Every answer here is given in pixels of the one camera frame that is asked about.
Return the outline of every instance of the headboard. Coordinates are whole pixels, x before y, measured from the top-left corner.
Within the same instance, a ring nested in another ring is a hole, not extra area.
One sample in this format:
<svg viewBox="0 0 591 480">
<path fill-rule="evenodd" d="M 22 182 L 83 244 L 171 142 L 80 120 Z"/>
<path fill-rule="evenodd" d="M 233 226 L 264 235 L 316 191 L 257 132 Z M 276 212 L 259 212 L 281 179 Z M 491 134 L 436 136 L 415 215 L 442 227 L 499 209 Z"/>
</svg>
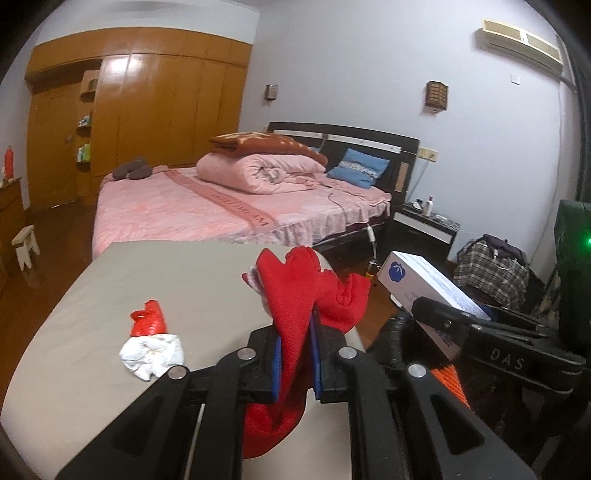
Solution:
<svg viewBox="0 0 591 480">
<path fill-rule="evenodd" d="M 267 131 L 320 148 L 320 152 L 329 159 L 326 171 L 339 164 L 348 148 L 389 160 L 375 186 L 392 195 L 393 205 L 404 203 L 417 158 L 419 140 L 416 138 L 365 128 L 295 122 L 273 122 Z"/>
</svg>

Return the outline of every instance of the slipper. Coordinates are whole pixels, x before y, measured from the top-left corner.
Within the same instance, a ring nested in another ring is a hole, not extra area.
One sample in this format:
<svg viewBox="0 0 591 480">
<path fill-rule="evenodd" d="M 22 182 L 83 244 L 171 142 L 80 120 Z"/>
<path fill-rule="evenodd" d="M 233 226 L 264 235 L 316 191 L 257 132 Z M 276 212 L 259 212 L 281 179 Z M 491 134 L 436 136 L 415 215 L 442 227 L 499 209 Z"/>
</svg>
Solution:
<svg viewBox="0 0 591 480">
<path fill-rule="evenodd" d="M 130 172 L 127 175 L 127 178 L 130 180 L 141 180 L 147 179 L 150 175 L 152 175 L 152 167 L 149 165 L 142 165 L 140 168 Z"/>
<path fill-rule="evenodd" d="M 113 170 L 113 180 L 123 180 L 130 172 L 147 165 L 148 162 L 144 157 L 138 157 L 133 161 L 123 163 Z"/>
</svg>

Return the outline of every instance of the green device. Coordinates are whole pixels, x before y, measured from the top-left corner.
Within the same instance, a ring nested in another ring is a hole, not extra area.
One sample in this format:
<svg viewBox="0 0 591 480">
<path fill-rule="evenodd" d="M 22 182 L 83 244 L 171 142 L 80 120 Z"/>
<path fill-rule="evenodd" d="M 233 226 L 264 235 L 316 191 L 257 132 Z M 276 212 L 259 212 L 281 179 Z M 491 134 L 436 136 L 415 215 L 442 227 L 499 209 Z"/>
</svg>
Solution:
<svg viewBox="0 0 591 480">
<path fill-rule="evenodd" d="M 591 347 L 591 203 L 561 200 L 554 224 L 560 276 L 562 341 L 586 355 Z"/>
</svg>

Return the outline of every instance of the orange mesh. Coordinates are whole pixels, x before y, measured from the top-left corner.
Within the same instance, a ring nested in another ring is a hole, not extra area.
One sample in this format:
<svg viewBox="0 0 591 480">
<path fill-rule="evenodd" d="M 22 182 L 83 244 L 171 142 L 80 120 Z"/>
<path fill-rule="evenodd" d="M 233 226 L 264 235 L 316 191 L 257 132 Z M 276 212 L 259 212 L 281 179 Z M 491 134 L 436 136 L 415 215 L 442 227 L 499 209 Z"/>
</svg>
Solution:
<svg viewBox="0 0 591 480">
<path fill-rule="evenodd" d="M 460 383 L 460 378 L 457 376 L 456 367 L 448 365 L 445 368 L 431 370 L 431 373 L 460 401 L 464 402 L 466 407 L 470 408 L 470 404 L 464 395 L 464 389 Z"/>
</svg>

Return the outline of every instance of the plaid bag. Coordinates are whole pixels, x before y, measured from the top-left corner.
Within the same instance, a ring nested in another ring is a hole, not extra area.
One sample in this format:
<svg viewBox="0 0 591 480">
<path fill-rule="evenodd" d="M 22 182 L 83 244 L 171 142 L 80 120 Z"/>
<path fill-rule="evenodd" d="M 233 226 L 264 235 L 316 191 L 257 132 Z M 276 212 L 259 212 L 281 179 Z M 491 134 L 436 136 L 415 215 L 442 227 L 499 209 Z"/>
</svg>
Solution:
<svg viewBox="0 0 591 480">
<path fill-rule="evenodd" d="M 468 242 L 457 253 L 457 259 L 453 282 L 458 287 L 470 285 L 478 288 L 502 307 L 519 310 L 525 301 L 530 279 L 527 267 L 515 258 L 498 258 L 491 254 L 484 239 Z"/>
</svg>

